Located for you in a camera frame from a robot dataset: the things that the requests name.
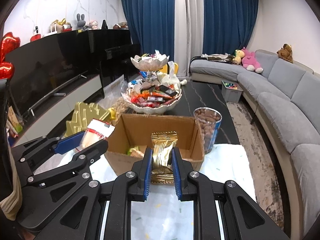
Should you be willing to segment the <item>gold lid candy jar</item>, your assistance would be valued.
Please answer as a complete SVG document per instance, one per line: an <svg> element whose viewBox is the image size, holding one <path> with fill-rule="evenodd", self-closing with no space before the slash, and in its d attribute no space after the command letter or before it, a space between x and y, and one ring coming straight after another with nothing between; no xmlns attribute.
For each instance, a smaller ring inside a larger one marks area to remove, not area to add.
<svg viewBox="0 0 320 240"><path fill-rule="evenodd" d="M114 108L104 109L97 103L77 102L71 121L66 121L64 137L85 131L93 119L110 123L116 119L116 110Z"/></svg>

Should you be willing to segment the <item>clear nut canister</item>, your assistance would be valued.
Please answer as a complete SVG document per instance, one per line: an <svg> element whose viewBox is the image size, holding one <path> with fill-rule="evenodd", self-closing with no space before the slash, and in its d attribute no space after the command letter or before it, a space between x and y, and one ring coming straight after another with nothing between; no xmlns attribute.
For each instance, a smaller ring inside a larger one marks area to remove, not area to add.
<svg viewBox="0 0 320 240"><path fill-rule="evenodd" d="M204 153L207 154L213 149L215 144L222 121L222 115L215 109L199 107L194 110L194 116L200 124Z"/></svg>

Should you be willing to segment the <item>pink plush toy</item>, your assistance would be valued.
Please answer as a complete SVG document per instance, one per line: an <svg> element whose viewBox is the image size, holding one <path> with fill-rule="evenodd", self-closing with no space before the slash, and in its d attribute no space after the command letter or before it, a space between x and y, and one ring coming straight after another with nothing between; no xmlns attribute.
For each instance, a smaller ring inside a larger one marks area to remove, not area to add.
<svg viewBox="0 0 320 240"><path fill-rule="evenodd" d="M255 57L255 52L249 51L245 47L242 48L242 51L245 54L241 60L242 66L250 72L256 72L257 74L261 74L263 72L263 68L261 67L260 63L257 61Z"/></svg>

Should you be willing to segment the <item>clear bag pale biscuit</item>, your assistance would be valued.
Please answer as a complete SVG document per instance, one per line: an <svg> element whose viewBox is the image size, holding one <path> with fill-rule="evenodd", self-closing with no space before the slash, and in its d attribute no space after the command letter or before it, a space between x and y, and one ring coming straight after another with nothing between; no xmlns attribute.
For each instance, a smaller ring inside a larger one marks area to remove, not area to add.
<svg viewBox="0 0 320 240"><path fill-rule="evenodd" d="M76 148L77 151L80 152L100 140L107 140L114 130L115 127L108 122L92 119L84 132L80 145Z"/></svg>

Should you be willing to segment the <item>grey toy bin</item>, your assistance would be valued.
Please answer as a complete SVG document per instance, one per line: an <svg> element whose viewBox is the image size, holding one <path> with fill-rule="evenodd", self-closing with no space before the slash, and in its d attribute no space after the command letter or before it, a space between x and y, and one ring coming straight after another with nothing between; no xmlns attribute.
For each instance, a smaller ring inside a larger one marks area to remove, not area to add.
<svg viewBox="0 0 320 240"><path fill-rule="evenodd" d="M238 103L243 93L243 89L236 83L222 80L222 96L225 102Z"/></svg>

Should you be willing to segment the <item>black television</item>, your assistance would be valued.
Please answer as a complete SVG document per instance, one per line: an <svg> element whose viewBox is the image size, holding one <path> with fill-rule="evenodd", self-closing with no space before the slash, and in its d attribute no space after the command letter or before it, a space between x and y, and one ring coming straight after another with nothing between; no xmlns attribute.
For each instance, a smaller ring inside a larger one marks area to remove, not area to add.
<svg viewBox="0 0 320 240"><path fill-rule="evenodd" d="M21 115L47 94L88 74L78 62L77 31L53 34L25 44L5 56L15 67L10 89Z"/></svg>

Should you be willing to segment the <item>brown plush toy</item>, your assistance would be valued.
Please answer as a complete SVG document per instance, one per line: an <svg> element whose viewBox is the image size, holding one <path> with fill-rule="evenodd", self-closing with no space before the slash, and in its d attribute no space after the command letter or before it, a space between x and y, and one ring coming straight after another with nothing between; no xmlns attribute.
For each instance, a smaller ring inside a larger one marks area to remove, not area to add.
<svg viewBox="0 0 320 240"><path fill-rule="evenodd" d="M282 48L277 51L277 54L280 59L293 63L292 48L289 44L285 43Z"/></svg>

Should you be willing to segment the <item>blue curtain right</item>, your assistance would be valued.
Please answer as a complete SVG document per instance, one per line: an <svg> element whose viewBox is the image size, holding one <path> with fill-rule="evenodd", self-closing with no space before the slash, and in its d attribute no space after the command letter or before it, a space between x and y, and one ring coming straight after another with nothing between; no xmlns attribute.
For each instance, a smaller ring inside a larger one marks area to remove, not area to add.
<svg viewBox="0 0 320 240"><path fill-rule="evenodd" d="M232 54L246 47L258 15L259 0L203 0L203 53Z"/></svg>

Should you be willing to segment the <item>yellow plush toy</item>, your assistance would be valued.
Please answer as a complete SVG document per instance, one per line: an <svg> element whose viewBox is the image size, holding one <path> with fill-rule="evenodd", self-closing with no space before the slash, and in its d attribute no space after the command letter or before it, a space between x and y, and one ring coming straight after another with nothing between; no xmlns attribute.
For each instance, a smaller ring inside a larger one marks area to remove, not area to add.
<svg viewBox="0 0 320 240"><path fill-rule="evenodd" d="M240 65L243 57L245 57L245 53L242 50L236 50L232 63Z"/></svg>

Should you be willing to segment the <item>blue curtain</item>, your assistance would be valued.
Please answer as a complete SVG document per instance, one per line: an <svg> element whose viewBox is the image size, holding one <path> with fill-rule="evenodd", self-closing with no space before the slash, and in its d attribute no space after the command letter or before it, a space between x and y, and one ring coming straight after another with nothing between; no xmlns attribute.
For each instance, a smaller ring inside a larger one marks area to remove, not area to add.
<svg viewBox="0 0 320 240"><path fill-rule="evenodd" d="M133 43L140 53L158 50L174 60L175 0L121 0Z"/></svg>
<svg viewBox="0 0 320 240"><path fill-rule="evenodd" d="M258 15L259 0L203 0L203 53L232 54L246 47Z"/></svg>

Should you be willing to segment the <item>white sheer curtain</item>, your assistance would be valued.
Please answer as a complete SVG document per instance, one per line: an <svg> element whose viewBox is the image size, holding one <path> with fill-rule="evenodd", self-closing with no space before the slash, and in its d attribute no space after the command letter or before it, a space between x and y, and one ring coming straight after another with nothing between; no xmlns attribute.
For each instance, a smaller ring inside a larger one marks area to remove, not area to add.
<svg viewBox="0 0 320 240"><path fill-rule="evenodd" d="M203 50L204 0L175 0L174 62L179 77L189 75L189 64Z"/></svg>

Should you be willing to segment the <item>white tiered snack stand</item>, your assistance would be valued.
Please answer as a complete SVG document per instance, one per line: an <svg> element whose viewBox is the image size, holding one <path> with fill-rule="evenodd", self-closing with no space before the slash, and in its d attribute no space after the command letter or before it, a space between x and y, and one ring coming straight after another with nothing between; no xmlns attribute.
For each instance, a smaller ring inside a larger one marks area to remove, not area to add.
<svg viewBox="0 0 320 240"><path fill-rule="evenodd" d="M172 110L182 98L182 86L187 83L177 77L178 65L158 50L136 55L131 62L139 70L139 77L123 84L121 96L125 103L142 114L161 115Z"/></svg>

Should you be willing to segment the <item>peanut bag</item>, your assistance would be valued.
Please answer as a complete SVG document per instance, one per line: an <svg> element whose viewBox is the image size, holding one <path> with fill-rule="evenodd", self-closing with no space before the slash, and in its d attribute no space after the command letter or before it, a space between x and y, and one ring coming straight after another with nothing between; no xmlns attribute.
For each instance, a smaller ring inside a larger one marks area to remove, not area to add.
<svg viewBox="0 0 320 240"><path fill-rule="evenodd" d="M121 89L126 84L127 82L122 75L103 88L104 96L98 101L99 106L110 111L113 122L117 122L121 113L127 111L127 105L121 95Z"/></svg>

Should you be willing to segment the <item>light patterned table cloth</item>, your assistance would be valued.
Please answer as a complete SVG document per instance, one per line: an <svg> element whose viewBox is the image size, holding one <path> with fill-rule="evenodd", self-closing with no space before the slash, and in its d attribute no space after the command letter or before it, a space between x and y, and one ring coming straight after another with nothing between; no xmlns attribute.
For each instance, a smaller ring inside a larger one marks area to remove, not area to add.
<svg viewBox="0 0 320 240"><path fill-rule="evenodd" d="M40 174L71 162L78 151L70 150L64 154L55 154L40 165L33 174ZM105 155L90 165L93 180L101 184L115 180L117 175ZM252 174L247 153L243 146L216 144L210 153L204 156L200 173L212 181L223 184L235 181L256 202ZM218 239L224 236L222 208L217 201L212 202L217 210L217 223L213 222ZM151 184L149 196L145 202L131 204L131 239L201 239L194 234L194 203L181 202L176 196L173 184Z"/></svg>

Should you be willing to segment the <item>gold orange snack packet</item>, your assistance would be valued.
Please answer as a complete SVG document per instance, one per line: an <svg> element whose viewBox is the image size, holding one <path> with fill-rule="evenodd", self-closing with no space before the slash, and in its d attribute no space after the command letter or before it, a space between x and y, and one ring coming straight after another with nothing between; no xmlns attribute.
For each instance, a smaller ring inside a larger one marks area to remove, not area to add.
<svg viewBox="0 0 320 240"><path fill-rule="evenodd" d="M132 152L130 156L135 157L135 158L143 158L144 153L140 150L139 146L134 146L136 148L135 151Z"/></svg>

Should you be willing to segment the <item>white tv cabinet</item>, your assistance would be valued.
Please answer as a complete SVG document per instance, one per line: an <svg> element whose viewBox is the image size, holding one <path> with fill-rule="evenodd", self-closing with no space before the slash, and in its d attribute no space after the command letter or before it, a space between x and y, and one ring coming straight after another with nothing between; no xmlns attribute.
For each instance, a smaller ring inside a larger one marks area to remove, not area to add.
<svg viewBox="0 0 320 240"><path fill-rule="evenodd" d="M14 146L45 135L60 135L58 125L65 128L66 119L72 115L75 104L100 96L103 87L99 75L88 75L77 78L58 92L65 93L65 96L52 95L27 115L23 131L15 139Z"/></svg>

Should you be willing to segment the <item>small gold candy packet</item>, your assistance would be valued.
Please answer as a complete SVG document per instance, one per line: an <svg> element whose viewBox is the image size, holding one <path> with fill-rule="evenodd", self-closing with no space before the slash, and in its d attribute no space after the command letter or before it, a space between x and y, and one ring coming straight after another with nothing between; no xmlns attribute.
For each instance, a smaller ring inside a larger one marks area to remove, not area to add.
<svg viewBox="0 0 320 240"><path fill-rule="evenodd" d="M151 135L153 145L151 183L171 184L174 175L171 168L172 149L178 141L177 132L155 132Z"/></svg>

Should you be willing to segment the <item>blue curtain left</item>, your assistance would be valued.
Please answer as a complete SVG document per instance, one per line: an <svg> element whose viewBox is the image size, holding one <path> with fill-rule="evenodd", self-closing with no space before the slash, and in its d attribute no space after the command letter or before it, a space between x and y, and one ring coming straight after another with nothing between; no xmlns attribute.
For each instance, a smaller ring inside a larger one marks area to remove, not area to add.
<svg viewBox="0 0 320 240"><path fill-rule="evenodd" d="M174 60L175 0L121 0L133 43L140 53L158 50Z"/></svg>

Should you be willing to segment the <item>grey knitted bunny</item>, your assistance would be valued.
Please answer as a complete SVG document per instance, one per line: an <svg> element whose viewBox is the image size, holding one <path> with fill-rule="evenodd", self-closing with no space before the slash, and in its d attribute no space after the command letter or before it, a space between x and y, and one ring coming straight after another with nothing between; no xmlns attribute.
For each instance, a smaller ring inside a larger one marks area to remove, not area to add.
<svg viewBox="0 0 320 240"><path fill-rule="evenodd" d="M85 31L86 21L85 21L85 15L84 14L77 14L76 15L76 27L80 31Z"/></svg>

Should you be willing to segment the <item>grey sectional sofa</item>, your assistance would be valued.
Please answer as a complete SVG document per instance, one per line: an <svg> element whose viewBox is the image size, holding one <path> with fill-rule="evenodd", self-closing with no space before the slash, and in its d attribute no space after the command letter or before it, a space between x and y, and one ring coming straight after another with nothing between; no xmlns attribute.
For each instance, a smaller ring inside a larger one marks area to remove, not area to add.
<svg viewBox="0 0 320 240"><path fill-rule="evenodd" d="M260 74L195 57L195 81L235 81L265 130L289 195L291 238L319 239L319 75L298 62L257 50Z"/></svg>

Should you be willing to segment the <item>brown cardboard box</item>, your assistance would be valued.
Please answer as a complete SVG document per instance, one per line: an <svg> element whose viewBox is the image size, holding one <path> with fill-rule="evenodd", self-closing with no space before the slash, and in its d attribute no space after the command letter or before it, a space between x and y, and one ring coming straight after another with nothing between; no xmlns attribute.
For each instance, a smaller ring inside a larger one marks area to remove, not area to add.
<svg viewBox="0 0 320 240"><path fill-rule="evenodd" d="M108 137L105 157L116 175L131 170L132 165L142 160L129 153L137 146L140 152L153 149L159 136L176 134L176 147L182 159L189 161L199 171L204 161L203 136L195 118L173 115L122 114L115 129Z"/></svg>

